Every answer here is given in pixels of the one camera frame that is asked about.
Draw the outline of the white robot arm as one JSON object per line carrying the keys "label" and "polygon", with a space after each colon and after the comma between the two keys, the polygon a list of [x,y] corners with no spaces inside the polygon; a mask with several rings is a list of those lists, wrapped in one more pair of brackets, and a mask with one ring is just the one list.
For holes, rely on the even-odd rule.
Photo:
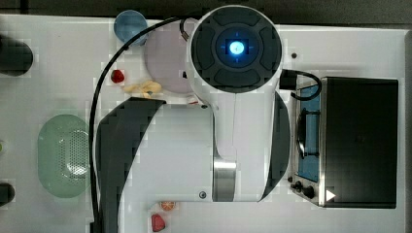
{"label": "white robot arm", "polygon": [[259,202],[287,170],[273,22],[249,7],[217,8],[195,24],[186,59],[199,105],[131,97],[99,123],[102,233],[153,233],[151,209],[162,201]]}

